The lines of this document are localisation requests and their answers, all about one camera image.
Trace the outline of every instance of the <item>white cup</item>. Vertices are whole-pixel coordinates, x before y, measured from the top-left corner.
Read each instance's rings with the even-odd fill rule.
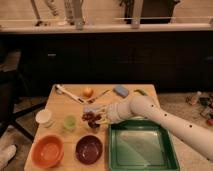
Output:
[[[48,128],[53,124],[52,112],[49,109],[40,110],[36,115],[36,122]]]

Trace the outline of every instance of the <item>brown bowl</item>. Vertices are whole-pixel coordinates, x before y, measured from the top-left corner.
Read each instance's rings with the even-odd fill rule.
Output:
[[[79,140],[75,154],[81,163],[93,164],[101,157],[102,151],[101,141],[95,136],[88,135]]]

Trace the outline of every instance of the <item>wooden table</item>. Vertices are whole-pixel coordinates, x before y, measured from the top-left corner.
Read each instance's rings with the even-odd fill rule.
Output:
[[[112,90],[115,85],[112,84],[93,84],[93,85],[85,85],[85,84],[73,84],[73,85],[64,85],[64,87],[76,94],[78,96],[82,96],[82,90],[84,87],[89,86],[94,89],[94,95],[96,96],[105,90]],[[155,88],[153,85],[144,85],[144,84],[126,84],[123,85],[130,91],[130,95],[127,98],[131,98],[135,95],[138,95],[137,92],[134,92],[135,89],[143,89],[150,97],[152,97],[155,103],[159,106],[159,102],[157,99],[157,95],[155,92]],[[99,98],[93,104],[109,104],[113,101],[122,100],[122,98],[116,95],[113,91],[108,92],[101,98]],[[54,123],[49,128],[44,128],[42,126],[38,127],[35,140],[32,144],[31,150],[29,152],[25,170],[26,171],[41,171],[44,169],[37,168],[31,160],[31,151],[34,144],[40,139],[41,137],[48,135],[48,134],[56,134],[61,137],[64,143],[64,157],[60,164],[57,167],[46,169],[46,170],[62,170],[62,171],[105,171],[108,170],[108,126],[101,126],[100,131],[98,133],[92,132],[92,130],[88,127],[86,122],[83,122],[82,111],[83,105],[78,104],[74,100],[70,99],[66,95],[59,95],[55,92],[54,87],[50,93],[46,109],[50,109],[53,113],[53,120]],[[65,130],[62,126],[63,119],[66,115],[74,115],[77,121],[77,127],[75,131],[70,132]],[[75,147],[77,142],[86,135],[94,135],[97,136],[103,143],[103,154],[101,158],[92,165],[84,165],[80,163],[75,157]]]

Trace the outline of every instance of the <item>green tray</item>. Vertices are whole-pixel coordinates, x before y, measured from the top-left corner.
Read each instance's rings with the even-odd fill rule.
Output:
[[[128,120],[109,127],[109,168],[180,170],[168,132],[149,120]]]

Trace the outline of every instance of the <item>cup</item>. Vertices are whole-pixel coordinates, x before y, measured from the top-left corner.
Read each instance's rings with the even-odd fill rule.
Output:
[[[76,119],[72,115],[68,115],[64,118],[63,126],[69,131],[73,131],[76,126]]]
[[[53,124],[52,112],[49,109],[40,110],[36,115],[36,122],[48,128]]]

